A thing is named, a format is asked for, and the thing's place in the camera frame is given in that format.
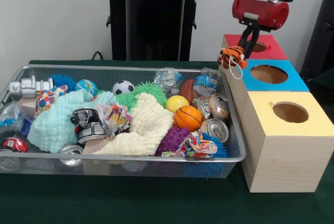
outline white wall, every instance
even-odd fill
[[[192,60],[214,61],[224,33],[241,33],[233,0],[197,0]],[[299,69],[321,0],[295,0],[286,25],[273,34]],[[100,50],[111,58],[105,27],[109,0],[0,0],[0,88],[29,60],[84,60]]]

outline metal basket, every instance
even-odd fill
[[[129,80],[133,84],[153,81],[158,68],[133,67],[98,67],[98,66],[62,66],[62,65],[28,65],[19,69],[10,81],[36,76],[36,80],[46,80],[52,74],[70,75],[74,80],[90,79],[101,90],[111,90],[119,80]],[[200,69],[178,69],[185,79],[195,78]],[[196,159],[182,157],[154,156],[103,156],[76,155],[82,164],[67,167],[59,159],[73,159],[74,155],[50,154],[42,152],[18,133],[0,135],[19,137],[29,144],[29,152],[0,152],[0,173],[19,174],[62,174],[62,175],[111,175],[111,176],[156,176],[188,178],[222,178],[225,179],[236,162],[245,158],[246,151],[239,127],[231,91],[226,77],[218,83],[217,92],[225,94],[229,101],[230,118],[227,121],[230,136],[226,142],[228,158]],[[9,99],[8,86],[0,94],[1,106]]]

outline red soda can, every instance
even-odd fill
[[[28,144],[17,138],[6,138],[1,142],[0,146],[12,148],[17,152],[28,151]]]

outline green tablecloth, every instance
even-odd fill
[[[145,62],[145,66],[172,64]],[[173,66],[215,67],[215,63]],[[0,182],[0,223],[334,223],[331,163],[317,192],[307,194],[251,194],[239,164],[225,180],[0,174]]]

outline red box lid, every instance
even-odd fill
[[[225,34],[228,46],[238,45],[241,34]],[[267,48],[259,53],[253,52],[249,57],[250,60],[287,60],[287,56],[277,43],[273,35],[263,34],[259,36],[257,42],[264,44]]]

